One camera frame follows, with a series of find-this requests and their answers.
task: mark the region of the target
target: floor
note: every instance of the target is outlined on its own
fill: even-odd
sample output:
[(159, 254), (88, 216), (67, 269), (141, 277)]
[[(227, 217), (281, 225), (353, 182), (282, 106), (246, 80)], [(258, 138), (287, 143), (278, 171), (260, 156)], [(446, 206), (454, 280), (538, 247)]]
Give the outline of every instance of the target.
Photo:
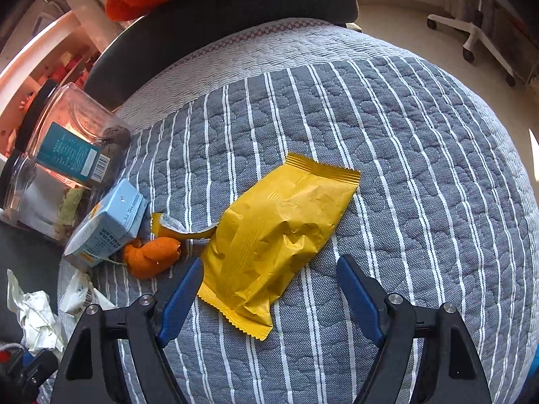
[(517, 81), (511, 88), (505, 70), (478, 44), (475, 61), (463, 58), (465, 33), (438, 25), (436, 31), (426, 25), (427, 13), (387, 6), (359, 6), (356, 23), (364, 33), (406, 48), (440, 66), (480, 95), (506, 127), (522, 159), (539, 203), (539, 103), (534, 94)]

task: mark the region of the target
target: blue gripper pad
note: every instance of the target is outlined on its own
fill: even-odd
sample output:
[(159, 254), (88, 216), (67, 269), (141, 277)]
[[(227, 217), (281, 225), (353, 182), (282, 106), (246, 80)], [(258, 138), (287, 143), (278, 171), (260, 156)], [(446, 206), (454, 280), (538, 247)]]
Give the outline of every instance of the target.
[(343, 255), (337, 261), (337, 280), (363, 336), (372, 340), (376, 346), (382, 347), (385, 334), (380, 326), (380, 312), (361, 284), (359, 276), (356, 274), (358, 271), (362, 272), (350, 255)]
[(163, 310), (161, 330), (157, 335), (157, 344), (161, 348), (180, 334), (203, 279), (204, 265), (200, 258), (196, 258)]

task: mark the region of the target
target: bed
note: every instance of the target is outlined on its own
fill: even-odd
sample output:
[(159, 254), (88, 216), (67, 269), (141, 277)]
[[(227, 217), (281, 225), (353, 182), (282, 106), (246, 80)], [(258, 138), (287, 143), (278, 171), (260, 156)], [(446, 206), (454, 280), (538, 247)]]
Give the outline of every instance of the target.
[[(217, 221), (289, 151), (362, 173), (334, 235), (272, 306), (266, 340), (195, 300), (165, 349), (191, 403), (351, 403), (376, 348), (343, 307), (335, 278), (343, 253), (413, 304), (454, 303), (493, 402), (517, 397), (539, 331), (537, 205), (506, 130), (450, 74), (362, 33), (284, 19), (191, 53), (118, 114), (136, 134), (122, 178), (149, 201), (145, 238), (153, 211), (193, 228)], [(174, 271), (138, 281), (103, 263), (94, 280), (125, 306)], [(63, 262), (59, 298), (72, 272)], [(131, 397), (142, 404), (128, 345), (120, 346)], [(410, 399), (420, 350), (419, 342), (398, 402)]]

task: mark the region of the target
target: metal screw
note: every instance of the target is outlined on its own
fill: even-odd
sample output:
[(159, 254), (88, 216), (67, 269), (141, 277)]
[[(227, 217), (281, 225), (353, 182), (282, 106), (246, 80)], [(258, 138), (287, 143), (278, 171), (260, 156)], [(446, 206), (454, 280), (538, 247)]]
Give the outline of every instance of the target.
[(141, 305), (150, 305), (153, 301), (154, 297), (152, 295), (143, 295), (138, 298), (138, 303)]
[(98, 311), (99, 307), (96, 304), (92, 304), (86, 309), (86, 314), (92, 315), (96, 314)]
[(403, 303), (403, 297), (396, 293), (392, 293), (389, 295), (389, 302), (391, 302), (393, 305), (400, 305)]
[(448, 313), (456, 312), (456, 307), (451, 302), (446, 302), (444, 304), (444, 310)]

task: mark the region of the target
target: white chair base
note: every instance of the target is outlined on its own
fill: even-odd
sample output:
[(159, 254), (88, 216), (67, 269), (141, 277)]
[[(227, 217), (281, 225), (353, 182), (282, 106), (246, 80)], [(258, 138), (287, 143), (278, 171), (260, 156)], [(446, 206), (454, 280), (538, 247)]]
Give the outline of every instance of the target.
[(506, 81), (510, 86), (515, 85), (515, 73), (511, 68), (511, 65), (503, 58), (501, 53), (492, 44), (492, 41), (484, 34), (483, 30), (477, 27), (473, 23), (466, 23), (465, 21), (454, 20), (452, 18), (446, 18), (444, 16), (432, 15), (430, 14), (427, 17), (427, 25), (429, 28), (436, 30), (437, 23), (444, 24), (446, 26), (453, 27), (457, 30), (468, 32), (470, 36), (468, 40), (463, 45), (463, 57), (468, 62), (473, 62), (475, 57), (472, 52), (473, 45), (477, 41), (481, 41), (484, 46), (492, 53), (492, 55), (497, 59), (497, 61), (505, 68), (507, 71)]

